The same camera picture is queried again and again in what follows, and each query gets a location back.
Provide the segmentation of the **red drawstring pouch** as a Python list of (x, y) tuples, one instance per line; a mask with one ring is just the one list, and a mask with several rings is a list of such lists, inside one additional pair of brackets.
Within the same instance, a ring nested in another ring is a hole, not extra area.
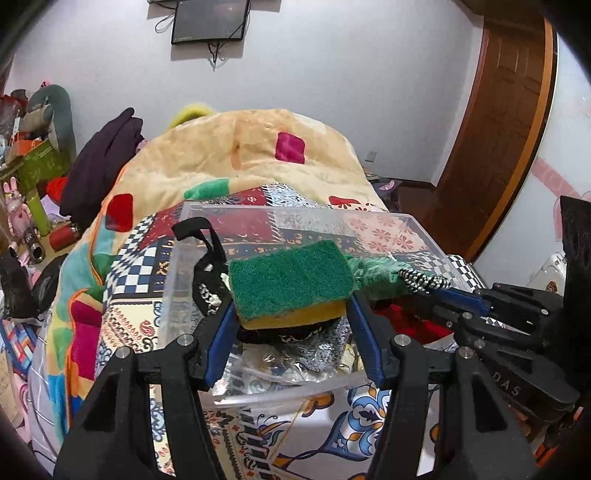
[(419, 315), (414, 307), (400, 303), (376, 303), (373, 312), (388, 319), (394, 330), (406, 334), (423, 345), (431, 344), (453, 334), (453, 331)]

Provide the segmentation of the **green cloth with beaded bracelet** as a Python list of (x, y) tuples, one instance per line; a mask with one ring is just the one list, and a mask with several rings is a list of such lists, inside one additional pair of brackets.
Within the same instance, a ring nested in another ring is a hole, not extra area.
[(346, 262), (353, 274), (355, 289), (372, 301), (451, 288), (445, 276), (417, 270), (391, 257), (346, 256)]

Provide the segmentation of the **yellow plastic chair back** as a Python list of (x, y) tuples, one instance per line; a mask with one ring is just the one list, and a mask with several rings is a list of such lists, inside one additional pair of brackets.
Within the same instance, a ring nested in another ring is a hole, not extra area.
[(193, 103), (183, 107), (170, 121), (166, 130), (169, 131), (186, 122), (216, 114), (211, 107), (202, 103)]

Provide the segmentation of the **green yellow sponge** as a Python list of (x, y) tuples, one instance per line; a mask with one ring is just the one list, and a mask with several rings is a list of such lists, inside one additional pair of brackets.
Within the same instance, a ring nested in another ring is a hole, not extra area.
[(346, 314), (355, 281), (335, 242), (233, 260), (228, 266), (235, 310), (246, 330), (312, 325)]

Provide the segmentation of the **dark purple clothing pile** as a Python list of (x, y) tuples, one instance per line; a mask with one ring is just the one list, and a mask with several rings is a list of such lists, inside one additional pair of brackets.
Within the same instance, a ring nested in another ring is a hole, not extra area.
[(129, 107), (106, 123), (85, 144), (67, 176), (60, 198), (60, 214), (84, 232), (98, 215), (122, 167), (144, 140), (143, 120)]

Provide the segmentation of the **small black wall monitor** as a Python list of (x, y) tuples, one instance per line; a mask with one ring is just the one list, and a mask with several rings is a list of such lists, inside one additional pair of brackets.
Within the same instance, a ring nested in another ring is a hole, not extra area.
[(240, 41), (245, 35), (247, 0), (178, 1), (171, 44)]

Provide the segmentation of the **brown wooden door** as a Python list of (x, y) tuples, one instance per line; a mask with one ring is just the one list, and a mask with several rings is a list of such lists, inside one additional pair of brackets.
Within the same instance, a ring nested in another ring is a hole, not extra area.
[(556, 33), (536, 1), (470, 1), (484, 18), (477, 71), (451, 155), (422, 221), (472, 261), (515, 201), (548, 120)]

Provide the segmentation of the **beige patchwork fleece blanket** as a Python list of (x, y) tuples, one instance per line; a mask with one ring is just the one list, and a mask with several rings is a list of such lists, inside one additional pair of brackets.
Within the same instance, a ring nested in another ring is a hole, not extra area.
[(238, 110), (186, 121), (152, 139), (127, 162), (91, 226), (62, 264), (51, 308), (45, 378), (54, 431), (64, 439), (94, 382), (100, 326), (85, 327), (106, 275), (131, 230), (191, 193), (207, 199), (266, 184), (287, 184), (308, 200), (332, 198), (375, 211), (383, 201), (349, 140), (328, 125), (283, 109)]

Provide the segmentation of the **green cardboard box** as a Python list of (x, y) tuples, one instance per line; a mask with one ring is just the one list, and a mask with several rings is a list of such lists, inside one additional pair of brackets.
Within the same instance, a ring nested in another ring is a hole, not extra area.
[(35, 146), (19, 160), (1, 169), (1, 183), (15, 177), (22, 194), (34, 190), (40, 182), (65, 175), (71, 166), (66, 152), (55, 150), (48, 140)]

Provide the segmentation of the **red cylindrical can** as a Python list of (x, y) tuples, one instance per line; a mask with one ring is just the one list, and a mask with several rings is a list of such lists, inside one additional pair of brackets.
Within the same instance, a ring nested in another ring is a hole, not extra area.
[(74, 245), (79, 238), (79, 227), (75, 223), (67, 223), (49, 234), (49, 245), (55, 252), (58, 252)]

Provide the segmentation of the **grey backpack with books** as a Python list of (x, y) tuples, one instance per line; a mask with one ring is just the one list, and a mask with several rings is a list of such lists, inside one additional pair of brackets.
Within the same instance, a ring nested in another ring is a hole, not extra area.
[(375, 177), (370, 179), (377, 195), (383, 201), (389, 211), (399, 212), (401, 210), (399, 188), (401, 181), (398, 179), (390, 179), (386, 177)]

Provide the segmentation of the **pink rabbit plush toy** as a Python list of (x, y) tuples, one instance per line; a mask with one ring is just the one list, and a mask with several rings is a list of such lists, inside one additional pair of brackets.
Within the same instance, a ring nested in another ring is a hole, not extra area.
[(33, 224), (29, 207), (25, 197), (18, 190), (15, 177), (11, 177), (8, 182), (3, 183), (3, 192), (10, 234), (20, 241), (25, 231)]

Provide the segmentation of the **grey knit item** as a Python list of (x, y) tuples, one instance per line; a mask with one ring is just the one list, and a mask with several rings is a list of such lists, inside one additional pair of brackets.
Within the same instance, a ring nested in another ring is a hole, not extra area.
[(349, 336), (349, 321), (342, 317), (307, 339), (280, 345), (279, 352), (297, 367), (314, 373), (329, 372), (341, 366)]

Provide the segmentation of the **patterned colourful mat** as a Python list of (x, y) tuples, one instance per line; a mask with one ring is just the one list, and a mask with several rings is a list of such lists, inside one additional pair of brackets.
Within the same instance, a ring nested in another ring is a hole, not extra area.
[[(463, 258), (444, 255), (417, 222), (348, 200), (335, 221), (325, 205), (284, 184), (204, 201), (226, 255), (242, 258), (305, 241), (331, 239), (346, 252), (390, 255), (446, 277), (465, 291), (482, 281)], [(175, 271), (175, 205), (144, 217), (129, 233), (106, 276), (96, 364), (122, 345), (143, 353), (192, 330), (202, 312), (167, 282)], [(204, 396), (215, 451), (231, 479), (362, 479), (381, 434), (388, 392), (363, 378), (346, 320), (315, 333), (276, 336), (233, 347), (221, 379)]]

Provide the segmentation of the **grey green plush pillow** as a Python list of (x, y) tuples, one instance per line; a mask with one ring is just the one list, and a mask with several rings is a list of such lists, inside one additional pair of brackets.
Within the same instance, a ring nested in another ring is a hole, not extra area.
[(57, 84), (36, 91), (28, 100), (19, 131), (46, 134), (52, 148), (65, 153), (72, 162), (76, 155), (76, 142), (67, 91)]

